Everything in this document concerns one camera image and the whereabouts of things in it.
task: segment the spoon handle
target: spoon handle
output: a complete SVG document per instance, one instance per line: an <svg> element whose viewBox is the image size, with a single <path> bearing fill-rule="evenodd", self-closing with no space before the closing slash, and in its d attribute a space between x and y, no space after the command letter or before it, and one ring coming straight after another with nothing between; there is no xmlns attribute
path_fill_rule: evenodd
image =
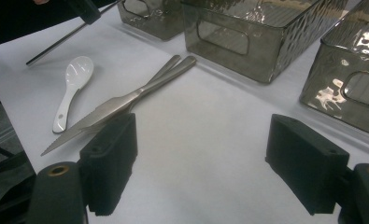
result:
<svg viewBox="0 0 369 224"><path fill-rule="evenodd" d="M54 133L61 133L65 131L65 127L67 124L68 108L70 107L71 100L73 99L77 91L78 89L75 88L67 88L67 90L65 91L58 112L56 112L55 121L53 121Z"/></svg>

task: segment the glass storage box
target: glass storage box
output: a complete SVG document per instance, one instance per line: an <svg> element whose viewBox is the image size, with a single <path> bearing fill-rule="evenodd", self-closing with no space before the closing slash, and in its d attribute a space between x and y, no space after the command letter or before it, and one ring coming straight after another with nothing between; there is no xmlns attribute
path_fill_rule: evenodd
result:
<svg viewBox="0 0 369 224"><path fill-rule="evenodd" d="M321 39L300 101L369 132L369 0Z"/></svg>
<svg viewBox="0 0 369 224"><path fill-rule="evenodd" d="M342 15L348 0L182 0L187 50L270 83Z"/></svg>
<svg viewBox="0 0 369 224"><path fill-rule="evenodd" d="M122 0L118 10L124 23L161 40L184 30L180 0Z"/></svg>

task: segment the smoky gray glass container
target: smoky gray glass container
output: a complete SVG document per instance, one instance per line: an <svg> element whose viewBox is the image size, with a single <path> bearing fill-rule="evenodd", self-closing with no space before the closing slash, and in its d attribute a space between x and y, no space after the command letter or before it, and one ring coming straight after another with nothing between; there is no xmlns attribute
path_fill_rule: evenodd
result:
<svg viewBox="0 0 369 224"><path fill-rule="evenodd" d="M184 30L180 0L122 0L118 10L124 23L161 40Z"/></svg>
<svg viewBox="0 0 369 224"><path fill-rule="evenodd" d="M369 0L321 39L300 101L369 133Z"/></svg>
<svg viewBox="0 0 369 224"><path fill-rule="evenodd" d="M342 15L347 0L182 0L187 50L270 83Z"/></svg>

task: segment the white ceramic spoon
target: white ceramic spoon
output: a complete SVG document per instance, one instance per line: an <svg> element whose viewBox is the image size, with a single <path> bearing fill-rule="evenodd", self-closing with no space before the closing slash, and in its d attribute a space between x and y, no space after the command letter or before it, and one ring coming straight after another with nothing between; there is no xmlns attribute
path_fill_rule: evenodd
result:
<svg viewBox="0 0 369 224"><path fill-rule="evenodd" d="M53 132L61 133L65 130L67 124L68 108L71 100L77 91L79 91L89 81L93 73L93 62L90 58L80 56L67 66L65 70L66 91L62 103L56 113L53 122Z"/></svg>

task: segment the table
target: table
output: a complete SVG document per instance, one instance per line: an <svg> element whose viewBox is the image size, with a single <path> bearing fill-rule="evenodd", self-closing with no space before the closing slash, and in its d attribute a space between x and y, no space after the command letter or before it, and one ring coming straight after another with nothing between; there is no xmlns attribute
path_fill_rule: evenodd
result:
<svg viewBox="0 0 369 224"><path fill-rule="evenodd" d="M143 84L173 55L183 34L162 42L121 23L116 9L32 67L41 50L81 24L74 19L0 45L0 100L36 172L77 161L84 135L40 157L58 134L52 122L64 96L64 71L80 55L94 74L71 104L68 127L114 96ZM337 223L310 216L264 161L272 114L298 119L350 153L349 168L369 162L369 134L300 105L319 41L271 85L195 57L193 69L139 102L138 156L110 217L90 223Z"/></svg>

